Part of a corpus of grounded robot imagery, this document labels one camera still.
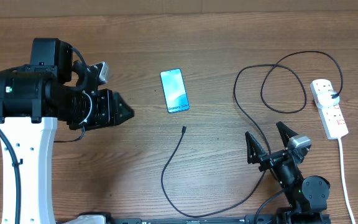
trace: wooden table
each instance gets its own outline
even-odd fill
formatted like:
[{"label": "wooden table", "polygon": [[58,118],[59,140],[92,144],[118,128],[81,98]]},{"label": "wooden table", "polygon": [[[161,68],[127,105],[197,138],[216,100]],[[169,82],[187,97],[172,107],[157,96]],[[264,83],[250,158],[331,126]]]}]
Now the wooden table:
[{"label": "wooden table", "polygon": [[[28,63],[34,37],[58,37],[78,48],[89,64],[107,61],[114,74],[107,87],[135,109],[135,118],[123,125],[87,132],[80,142],[54,145],[57,220],[90,210],[110,211],[117,218],[183,217],[168,204],[160,186],[163,165],[183,125],[186,135],[165,176],[173,202],[194,215],[237,203],[261,175],[256,165],[247,164],[244,133],[251,131],[263,143],[234,103],[238,71],[275,63],[292,52],[322,50],[334,56],[344,72],[341,108],[350,131],[343,138],[346,180],[358,222],[358,12],[0,19],[0,70]],[[312,139],[300,169],[306,177],[321,175],[330,181],[326,213],[333,223],[349,223],[337,141],[326,139],[308,88],[311,81],[326,78],[338,90],[339,74],[323,55],[297,55],[283,64],[298,72],[305,84],[308,104],[302,112],[278,114],[262,104],[259,91],[268,68],[253,68],[240,77],[240,104],[260,124],[273,151],[283,148],[277,121]],[[189,111],[167,113],[159,75],[171,68],[183,71]],[[297,109],[303,101],[296,79],[279,69],[267,80],[264,95],[281,110]],[[60,123],[56,139],[77,135]],[[246,203],[215,217],[255,213],[279,189],[267,174]],[[284,206],[287,201],[281,196],[263,212]],[[0,219],[1,212],[0,148]]]}]

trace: power strip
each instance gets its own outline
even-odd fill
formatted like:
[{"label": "power strip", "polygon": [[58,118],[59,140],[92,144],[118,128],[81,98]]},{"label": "power strip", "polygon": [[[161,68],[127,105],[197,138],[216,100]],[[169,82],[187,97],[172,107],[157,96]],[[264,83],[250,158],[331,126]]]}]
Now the power strip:
[{"label": "power strip", "polygon": [[[321,97],[318,97],[319,93],[334,93],[333,85],[329,80],[325,79],[318,79],[311,82],[310,88],[316,105],[320,104],[319,99],[321,101]],[[349,133],[339,104],[318,106],[318,113],[320,114],[328,139],[338,139]]]},{"label": "power strip", "polygon": [[314,97],[314,102],[318,108],[321,122],[323,122],[324,130],[328,139],[337,139],[339,143],[339,158],[341,164],[341,179],[342,187],[345,196],[345,202],[352,224],[356,224],[352,212],[349,198],[347,196],[346,181],[345,181],[345,168],[343,158],[343,147],[341,137],[347,135],[349,130],[345,123],[345,119],[339,107],[339,96],[332,98],[334,91],[333,84],[329,80],[318,79],[310,83],[311,92]]}]

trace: blue smartphone screen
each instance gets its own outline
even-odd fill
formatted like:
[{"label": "blue smartphone screen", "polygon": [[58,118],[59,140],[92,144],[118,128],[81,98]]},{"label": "blue smartphone screen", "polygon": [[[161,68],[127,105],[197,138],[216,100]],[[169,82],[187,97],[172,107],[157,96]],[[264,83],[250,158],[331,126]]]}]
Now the blue smartphone screen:
[{"label": "blue smartphone screen", "polygon": [[187,99],[185,83],[180,69],[173,69],[161,73],[162,88],[168,113],[175,113],[190,109]]}]

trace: electrical socket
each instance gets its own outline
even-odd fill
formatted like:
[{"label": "electrical socket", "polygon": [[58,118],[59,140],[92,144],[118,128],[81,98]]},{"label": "electrical socket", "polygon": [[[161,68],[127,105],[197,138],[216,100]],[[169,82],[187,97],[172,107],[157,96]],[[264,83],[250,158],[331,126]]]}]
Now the electrical socket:
[{"label": "electrical socket", "polygon": [[[318,79],[310,83],[311,92],[316,104],[319,104],[318,95],[327,91],[334,92],[333,85],[329,80]],[[349,133],[343,117],[339,102],[332,106],[318,107],[321,121],[328,139],[337,139]]]}]

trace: extension cord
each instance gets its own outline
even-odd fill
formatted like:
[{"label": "extension cord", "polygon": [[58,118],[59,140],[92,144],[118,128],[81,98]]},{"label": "extension cord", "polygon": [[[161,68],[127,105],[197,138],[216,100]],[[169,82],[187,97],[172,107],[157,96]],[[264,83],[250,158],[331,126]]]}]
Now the extension cord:
[{"label": "extension cord", "polygon": [[320,114],[320,118],[323,123],[327,138],[338,139],[339,157],[341,163],[341,179],[345,196],[345,203],[347,210],[349,211],[352,224],[356,224],[352,208],[349,203],[349,198],[347,196],[343,148],[341,141],[341,137],[347,135],[349,133],[349,130],[347,129],[345,119],[342,115],[341,108],[339,107],[339,97],[337,99],[332,99],[332,95],[335,94],[335,91],[333,85],[329,80],[315,80],[310,83],[310,88],[314,97],[314,102],[316,103],[316,106],[318,108],[318,113]]}]

